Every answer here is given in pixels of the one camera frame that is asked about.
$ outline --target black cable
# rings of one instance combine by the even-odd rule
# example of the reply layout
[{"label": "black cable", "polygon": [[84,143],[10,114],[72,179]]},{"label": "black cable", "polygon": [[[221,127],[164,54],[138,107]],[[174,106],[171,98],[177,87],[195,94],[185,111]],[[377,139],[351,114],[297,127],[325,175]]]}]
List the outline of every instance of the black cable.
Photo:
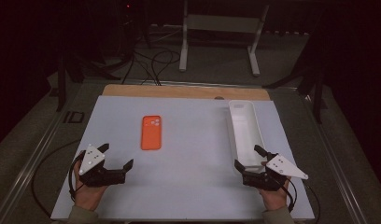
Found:
[{"label": "black cable", "polygon": [[310,189],[310,191],[313,193],[313,195],[315,196],[316,198],[316,201],[317,201],[317,208],[318,208],[318,212],[317,212],[317,217],[316,217],[316,224],[319,222],[319,218],[321,217],[321,204],[319,203],[319,199],[318,199],[318,196],[316,195],[316,193],[312,190],[312,188],[310,188],[310,186],[308,186],[306,183],[304,183],[303,181],[303,184],[308,188]]},{"label": "black cable", "polygon": [[[161,72],[165,68],[168,67],[169,64],[178,62],[179,59],[180,59],[180,56],[179,56],[178,52],[172,51],[172,50],[170,50],[168,48],[158,47],[158,48],[155,48],[155,49],[163,49],[163,51],[156,53],[152,58],[149,58],[149,56],[146,56],[146,55],[144,55],[142,53],[139,53],[137,51],[135,51],[134,53],[137,54],[137,55],[140,55],[141,57],[144,57],[146,59],[151,60],[152,74],[149,71],[147,71],[147,69],[145,67],[143,67],[143,68],[147,71],[148,77],[152,77],[152,79],[154,80],[155,84],[161,86],[162,83],[159,80],[159,75],[161,74]],[[158,56],[160,56],[161,54],[164,54],[164,53],[170,53],[170,55],[171,55],[171,58],[170,58],[170,60],[168,62],[162,62],[162,61],[159,61],[159,60],[156,59]],[[155,66],[154,66],[155,63],[163,63],[163,64],[165,64],[165,66],[159,72],[156,72]]]},{"label": "black cable", "polygon": [[295,191],[295,200],[293,201],[293,203],[296,204],[296,201],[298,200],[298,190],[295,188],[295,185],[292,183],[292,181],[290,181],[289,178],[287,178],[287,180],[290,182],[290,184],[293,187],[293,190]]},{"label": "black cable", "polygon": [[74,171],[74,167],[75,167],[75,164],[78,162],[78,161],[81,161],[83,160],[83,157],[85,156],[85,151],[82,151],[71,163],[71,167],[69,168],[69,171],[68,171],[68,186],[69,186],[69,194],[71,195],[71,200],[74,202],[75,201],[75,193],[83,187],[83,184],[82,186],[80,186],[79,188],[77,189],[74,189],[73,185],[72,185],[72,172]]},{"label": "black cable", "polygon": [[155,83],[155,85],[158,85],[158,83],[157,83],[157,81],[156,81],[156,79],[153,77],[153,75],[148,71],[148,64],[146,63],[146,62],[142,62],[142,61],[138,61],[137,59],[135,59],[135,61],[145,70],[145,72],[147,73],[147,77],[144,79],[144,81],[143,82],[141,82],[141,85],[142,84],[144,84],[147,80],[148,80],[148,78],[151,78],[152,80],[153,80],[153,82]]},{"label": "black cable", "polygon": [[295,206],[295,202],[296,202],[296,199],[298,197],[298,192],[295,188],[295,186],[293,185],[293,183],[290,181],[290,183],[292,184],[292,186],[294,187],[295,189],[295,195],[296,195],[296,198],[295,198],[295,201],[293,200],[292,198],[292,195],[289,193],[289,191],[287,190],[287,188],[284,187],[284,185],[281,185],[280,182],[278,182],[278,180],[276,180],[275,178],[273,178],[272,176],[270,176],[279,186],[280,188],[282,188],[284,190],[284,192],[286,192],[286,194],[289,196],[289,211],[292,212],[292,209],[293,207]]},{"label": "black cable", "polygon": [[134,54],[132,54],[132,62],[130,63],[130,67],[129,67],[129,69],[127,70],[127,73],[126,73],[126,75],[124,75],[124,78],[123,78],[123,80],[121,81],[121,85],[123,85],[124,84],[124,81],[126,80],[126,78],[127,78],[127,76],[129,76],[129,74],[130,74],[130,71],[132,70],[132,68],[133,68],[133,64],[134,64]]},{"label": "black cable", "polygon": [[39,201],[39,199],[37,198],[36,196],[36,193],[35,193],[35,177],[36,177],[36,174],[39,170],[39,168],[41,167],[41,165],[51,156],[53,155],[54,153],[58,152],[59,150],[63,149],[63,148],[66,148],[66,147],[69,147],[71,146],[72,144],[75,144],[77,142],[80,142],[80,139],[78,140],[75,140],[75,141],[72,141],[70,143],[67,143],[61,147],[58,147],[56,149],[54,149],[53,151],[51,151],[51,153],[49,153],[48,155],[46,155],[42,160],[41,162],[36,166],[35,168],[35,171],[33,173],[33,176],[31,178],[31,192],[33,194],[33,198],[34,198],[34,201],[36,202],[36,204],[39,206],[39,208],[48,216],[48,218],[50,218],[51,216],[51,213],[48,212],[48,210],[43,206],[43,204]]},{"label": "black cable", "polygon": [[284,190],[284,192],[287,193],[289,196],[289,211],[292,212],[293,207],[295,206],[295,202],[293,201],[292,195],[289,193],[289,191],[284,187],[281,186],[281,188]]}]

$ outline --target table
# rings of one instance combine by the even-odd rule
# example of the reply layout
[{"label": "table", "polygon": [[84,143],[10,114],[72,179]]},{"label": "table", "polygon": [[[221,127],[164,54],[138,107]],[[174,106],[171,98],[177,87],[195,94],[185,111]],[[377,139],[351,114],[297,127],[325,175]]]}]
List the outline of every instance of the table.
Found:
[{"label": "table", "polygon": [[[204,99],[192,99],[198,96]],[[266,149],[276,148],[275,152],[294,162],[274,104],[265,90],[109,85],[97,101],[78,150],[89,143],[106,141],[111,145],[106,152],[107,169],[118,168],[124,159],[134,159],[134,168],[124,185],[111,187],[106,193],[97,209],[100,218],[146,221],[261,218],[264,210],[261,197],[255,189],[242,185],[242,178],[232,165],[224,117],[228,100],[211,100],[216,96],[254,100],[257,116],[261,116]],[[163,147],[158,151],[139,149],[136,139],[140,133],[139,119],[145,113],[162,115]],[[298,202],[292,215],[313,218],[302,182],[293,182]],[[52,218],[67,218],[71,204],[67,192],[64,183]]]}]

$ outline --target sleeve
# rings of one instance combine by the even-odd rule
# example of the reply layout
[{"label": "sleeve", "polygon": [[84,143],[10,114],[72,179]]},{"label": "sleeve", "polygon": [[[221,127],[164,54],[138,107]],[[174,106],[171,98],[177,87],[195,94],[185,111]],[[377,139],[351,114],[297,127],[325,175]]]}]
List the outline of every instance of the sleeve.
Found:
[{"label": "sleeve", "polygon": [[72,206],[71,213],[69,214],[67,222],[54,221],[52,224],[97,224],[98,223],[98,214],[83,209],[81,207]]},{"label": "sleeve", "polygon": [[277,209],[275,211],[265,211],[262,213],[263,219],[266,224],[293,224],[292,217],[290,216],[287,206]]}]

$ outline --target wooden edge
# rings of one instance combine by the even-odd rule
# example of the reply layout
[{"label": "wooden edge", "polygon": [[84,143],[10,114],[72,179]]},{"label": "wooden edge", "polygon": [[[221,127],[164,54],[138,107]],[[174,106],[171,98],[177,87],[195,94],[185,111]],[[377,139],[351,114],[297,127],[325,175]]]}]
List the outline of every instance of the wooden edge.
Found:
[{"label": "wooden edge", "polygon": [[251,88],[194,87],[194,86],[140,86],[109,84],[104,96],[167,97],[226,100],[269,101],[266,90]]}]

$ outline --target white sheet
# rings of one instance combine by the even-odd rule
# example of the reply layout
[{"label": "white sheet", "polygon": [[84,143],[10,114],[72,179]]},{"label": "white sheet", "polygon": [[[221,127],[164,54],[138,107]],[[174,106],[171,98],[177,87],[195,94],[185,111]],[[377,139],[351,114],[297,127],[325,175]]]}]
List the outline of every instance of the white sheet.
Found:
[{"label": "white sheet", "polygon": [[[120,169],[134,159],[123,185],[110,186],[99,207],[102,219],[254,220],[264,210],[256,189],[243,186],[233,169],[226,100],[100,96],[79,149],[110,144],[105,168]],[[275,105],[253,102],[265,149],[294,164]],[[141,120],[162,117],[162,148],[140,148]],[[293,178],[298,202],[291,215],[313,218],[302,181]],[[52,212],[68,218],[72,201],[67,182]]]}]

